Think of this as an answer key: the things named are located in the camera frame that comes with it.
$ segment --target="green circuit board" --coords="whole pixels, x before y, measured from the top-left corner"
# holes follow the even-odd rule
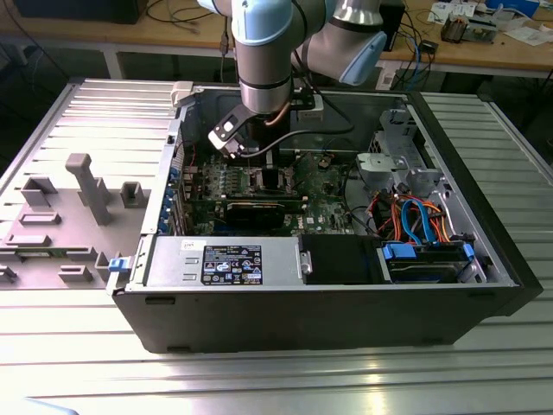
[[[260,168],[227,165],[212,159],[200,166],[188,203],[192,206],[194,234],[229,236],[290,236],[303,233],[353,233],[345,215],[340,184],[343,166],[325,163],[322,154],[308,154],[288,168],[279,169],[278,189],[256,186]],[[233,203],[278,204],[286,209],[278,228],[251,230],[230,227],[224,212]]]

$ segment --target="electronic device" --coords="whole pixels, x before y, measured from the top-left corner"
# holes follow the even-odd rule
[[[486,0],[486,6],[493,10],[515,9],[532,18],[539,7],[539,0]]]
[[[14,0],[23,17],[135,24],[148,0]]]
[[[491,17],[466,17],[450,14],[442,27],[445,42],[493,42],[498,28]]]

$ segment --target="gray plastic clip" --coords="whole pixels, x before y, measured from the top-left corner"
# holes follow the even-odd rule
[[[119,191],[125,209],[146,208],[146,198],[139,182],[125,182]]]
[[[66,283],[90,283],[93,278],[86,265],[62,265],[58,275]]]
[[[107,211],[104,202],[104,196],[98,189],[98,184],[90,171],[92,159],[88,154],[73,153],[69,155],[66,161],[66,170],[75,175],[79,182],[80,190],[88,202],[96,223],[100,226],[107,225],[111,216]]]
[[[30,177],[21,189],[21,194],[33,210],[48,210],[46,195],[58,193],[47,177]]]
[[[16,280],[17,274],[15,274],[11,268],[6,265],[0,265],[0,283],[10,283]]]

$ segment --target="blue cable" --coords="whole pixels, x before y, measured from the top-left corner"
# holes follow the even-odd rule
[[[413,48],[415,48],[415,54],[416,54],[415,72],[413,73],[413,77],[411,78],[409,85],[407,85],[407,91],[410,91],[411,89],[413,89],[413,86],[415,85],[416,76],[418,75],[418,67],[421,64],[421,51],[418,49],[418,45],[416,44],[415,39],[413,39],[411,36],[405,36],[405,38],[411,41],[411,43],[413,44]]]
[[[426,237],[426,240],[428,242],[435,242],[435,235],[432,232],[432,228],[430,227],[429,214],[420,201],[414,201],[412,199],[409,199],[404,203],[404,205],[401,208],[401,225],[404,228],[405,233],[407,233],[415,241],[417,245],[423,244],[422,241],[413,232],[411,232],[409,228],[409,222],[407,220],[407,213],[409,211],[409,206],[413,202],[416,203],[416,205],[418,206],[418,209],[421,211],[421,222],[423,223],[424,236]]]

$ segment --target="motherboard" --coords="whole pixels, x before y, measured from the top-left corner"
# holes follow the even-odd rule
[[[210,156],[186,166],[169,186],[176,208],[168,234],[290,236],[353,233],[343,201],[347,166],[306,152],[288,167],[231,165]]]

